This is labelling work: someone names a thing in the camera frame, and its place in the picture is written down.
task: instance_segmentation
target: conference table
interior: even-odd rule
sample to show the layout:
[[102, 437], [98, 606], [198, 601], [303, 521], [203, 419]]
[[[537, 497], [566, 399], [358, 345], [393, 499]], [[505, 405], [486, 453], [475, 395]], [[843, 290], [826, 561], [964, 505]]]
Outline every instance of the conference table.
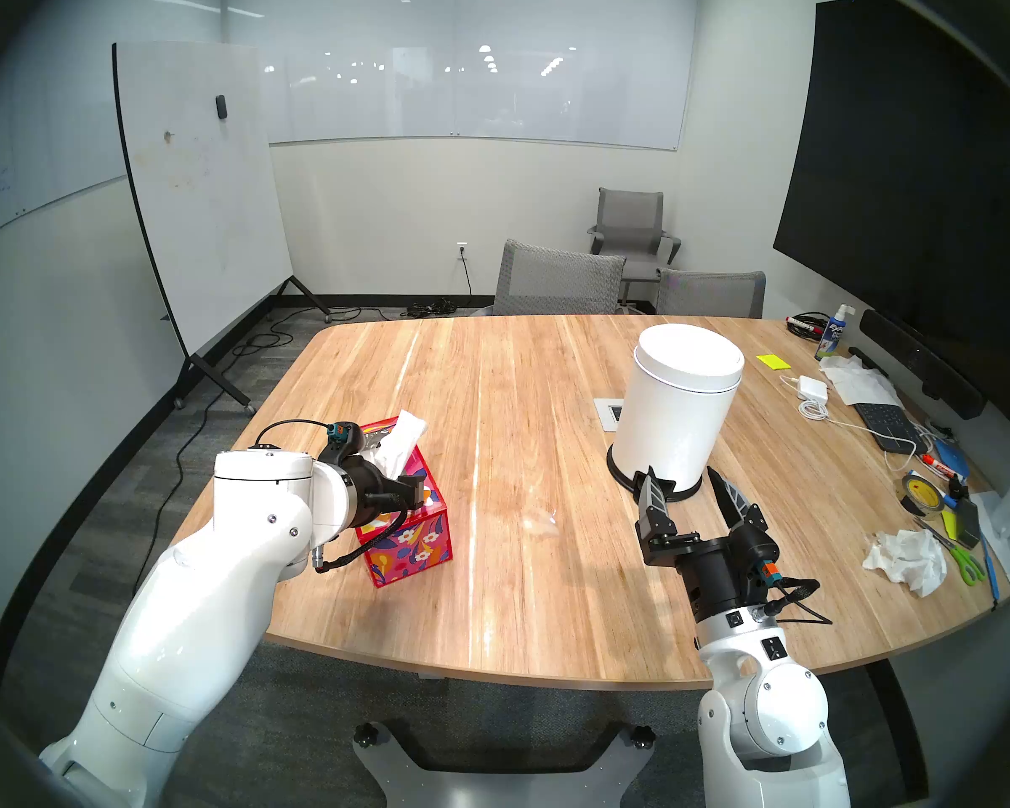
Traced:
[[[987, 582], [947, 575], [920, 598], [862, 563], [877, 532], [916, 529], [873, 436], [797, 411], [783, 375], [821, 379], [815, 343], [786, 323], [656, 315], [516, 315], [326, 327], [303, 350], [233, 448], [276, 420], [371, 423], [401, 409], [425, 419], [419, 447], [447, 505], [453, 558], [382, 588], [363, 560], [277, 586], [267, 640], [378, 666], [452, 678], [584, 690], [711, 685], [692, 639], [685, 587], [643, 564], [636, 506], [606, 469], [613, 434], [595, 398], [621, 398], [639, 333], [683, 322], [714, 329], [744, 354], [744, 374], [709, 464], [759, 502], [783, 574], [814, 578], [809, 606], [832, 626], [785, 625], [790, 653], [817, 672], [888, 658], [991, 608]], [[792, 370], [755, 357], [775, 354]], [[830, 414], [860, 423], [831, 391]], [[317, 457], [325, 432], [288, 424], [285, 449]], [[892, 456], [894, 466], [903, 456]], [[918, 460], [911, 468], [925, 474]], [[980, 487], [983, 478], [974, 471]], [[174, 542], [212, 514], [212, 482]], [[709, 483], [671, 504], [680, 532], [725, 535]], [[355, 531], [326, 559], [355, 548]], [[1001, 570], [1005, 598], [1010, 586]], [[803, 616], [790, 606], [783, 617]]]

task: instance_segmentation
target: black keyboard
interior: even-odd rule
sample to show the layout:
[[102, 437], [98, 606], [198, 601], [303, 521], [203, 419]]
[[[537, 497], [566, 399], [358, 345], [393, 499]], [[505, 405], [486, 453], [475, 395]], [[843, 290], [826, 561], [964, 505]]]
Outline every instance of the black keyboard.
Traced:
[[[881, 437], [878, 434], [873, 434], [879, 447], [884, 451], [890, 451], [893, 454], [923, 454], [926, 450], [924, 440], [920, 434], [917, 434], [917, 429], [912, 426], [912, 423], [906, 418], [905, 412], [899, 406], [858, 402], [853, 408], [856, 408], [856, 413], [861, 415], [865, 425], [880, 434], [889, 435]], [[890, 437], [911, 439], [915, 448], [910, 449], [908, 442]]]

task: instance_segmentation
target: gray mesh chair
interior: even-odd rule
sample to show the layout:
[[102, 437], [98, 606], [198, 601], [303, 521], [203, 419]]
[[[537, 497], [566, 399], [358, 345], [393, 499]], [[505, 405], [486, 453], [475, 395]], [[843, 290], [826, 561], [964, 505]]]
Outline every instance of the gray mesh chair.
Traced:
[[661, 316], [722, 316], [761, 318], [767, 275], [717, 272], [679, 272], [664, 268], [654, 311]]
[[610, 315], [623, 269], [621, 258], [505, 240], [494, 305], [475, 315]]
[[678, 257], [681, 238], [663, 230], [663, 192], [607, 191], [599, 188], [597, 223], [588, 228], [592, 235], [592, 255], [624, 258], [624, 297], [628, 300], [631, 283], [659, 282], [659, 246], [664, 237], [673, 240], [670, 259]]

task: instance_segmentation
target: trash can lid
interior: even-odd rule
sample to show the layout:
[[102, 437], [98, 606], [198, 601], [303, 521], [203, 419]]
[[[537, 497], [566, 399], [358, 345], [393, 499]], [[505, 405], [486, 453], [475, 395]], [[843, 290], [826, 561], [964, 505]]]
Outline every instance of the trash can lid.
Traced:
[[740, 348], [711, 329], [658, 324], [639, 333], [636, 364], [660, 382], [698, 393], [735, 388], [744, 372]]

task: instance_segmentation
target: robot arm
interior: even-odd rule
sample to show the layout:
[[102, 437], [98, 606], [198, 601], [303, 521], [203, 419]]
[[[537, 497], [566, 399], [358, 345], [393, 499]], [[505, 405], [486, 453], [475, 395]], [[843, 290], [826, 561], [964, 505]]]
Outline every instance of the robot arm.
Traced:
[[418, 505], [413, 481], [386, 481], [358, 456], [358, 425], [329, 434], [319, 460], [268, 444], [217, 456], [213, 518], [159, 558], [82, 719], [40, 754], [93, 804], [155, 805], [268, 628], [277, 583], [302, 573], [308, 553], [328, 570], [322, 545], [346, 527]]
[[[707, 470], [730, 528], [725, 537], [678, 535], [653, 470], [639, 491], [636, 536], [643, 561], [681, 575], [696, 645], [714, 689], [700, 702], [703, 789], [718, 808], [848, 808], [845, 770], [827, 731], [827, 696], [812, 672], [786, 650], [777, 615], [818, 583], [783, 577], [778, 545], [759, 504], [748, 504]], [[795, 587], [768, 602], [774, 586]], [[742, 675], [746, 664], [755, 672]], [[790, 756], [784, 772], [755, 770], [758, 760]]]

